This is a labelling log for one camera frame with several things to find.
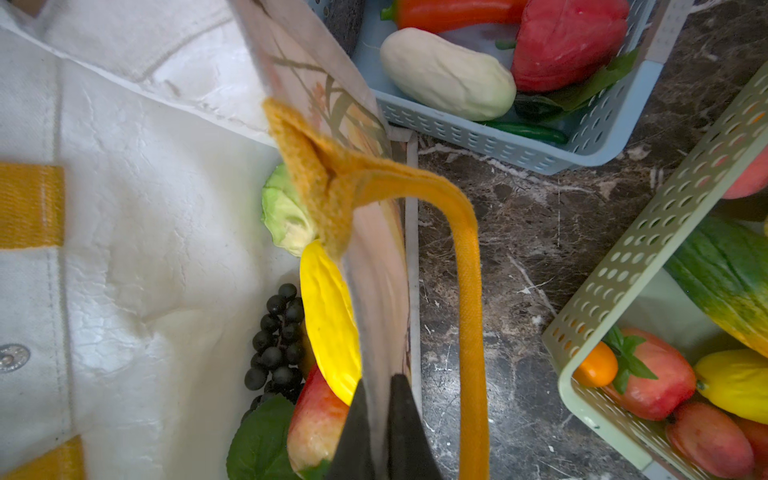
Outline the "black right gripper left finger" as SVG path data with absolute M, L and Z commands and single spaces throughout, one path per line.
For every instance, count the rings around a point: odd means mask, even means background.
M 358 382 L 347 419 L 325 480 L 374 480 L 367 398 Z

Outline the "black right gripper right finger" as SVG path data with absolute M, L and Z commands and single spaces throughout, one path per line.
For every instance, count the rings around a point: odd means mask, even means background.
M 392 480 L 442 480 L 404 374 L 391 378 L 388 411 L 388 474 Z

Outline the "red apple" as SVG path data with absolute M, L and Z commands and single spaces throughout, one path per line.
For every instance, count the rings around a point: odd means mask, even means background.
M 339 444 L 349 406 L 314 366 L 295 405 L 287 435 L 291 468 L 300 479 L 321 478 Z

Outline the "green leafy vegetable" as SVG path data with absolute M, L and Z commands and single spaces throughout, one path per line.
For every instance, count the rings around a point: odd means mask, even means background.
M 294 405 L 281 395 L 250 411 L 234 435 L 226 458 L 229 479 L 324 479 L 331 465 L 321 460 L 299 473 L 287 452 L 287 435 Z

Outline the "black grape bunch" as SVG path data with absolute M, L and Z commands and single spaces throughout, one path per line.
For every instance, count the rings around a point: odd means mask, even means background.
M 295 404 L 305 383 L 301 365 L 307 359 L 303 323 L 305 311 L 299 288 L 284 283 L 266 302 L 266 313 L 251 344 L 254 353 L 244 386 L 255 393 L 249 412 L 275 396 Z

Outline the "yellow mango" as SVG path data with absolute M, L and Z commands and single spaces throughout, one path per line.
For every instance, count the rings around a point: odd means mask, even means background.
M 332 392 L 349 405 L 362 376 L 359 334 L 347 285 L 316 240 L 300 259 L 305 328 L 316 364 Z

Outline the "green cabbage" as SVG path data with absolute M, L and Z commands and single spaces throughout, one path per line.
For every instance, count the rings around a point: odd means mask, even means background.
M 273 244 L 295 257 L 317 238 L 317 229 L 285 164 L 278 165 L 261 190 L 261 221 Z

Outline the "green plastic basket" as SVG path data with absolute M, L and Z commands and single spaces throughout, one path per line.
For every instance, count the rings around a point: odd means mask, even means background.
M 545 330 L 568 410 L 649 479 L 706 479 L 643 420 L 572 374 L 613 325 L 654 334 L 697 360 L 732 345 L 664 265 L 767 145 L 767 68 L 761 66 Z

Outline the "white grocery bag yellow handles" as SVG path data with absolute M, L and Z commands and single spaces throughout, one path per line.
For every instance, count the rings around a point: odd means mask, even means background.
M 448 217 L 460 283 L 459 475 L 489 438 L 477 223 L 399 165 L 392 128 L 312 1 L 1 5 L 1 475 L 227 479 L 271 289 L 300 258 L 261 223 L 280 164 L 350 291 L 378 479 L 411 358 L 397 202 Z

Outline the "red bell pepper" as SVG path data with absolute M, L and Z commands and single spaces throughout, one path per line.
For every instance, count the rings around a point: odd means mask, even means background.
M 625 0 L 533 0 L 522 15 L 512 76 L 524 93 L 586 80 L 618 53 L 628 30 Z

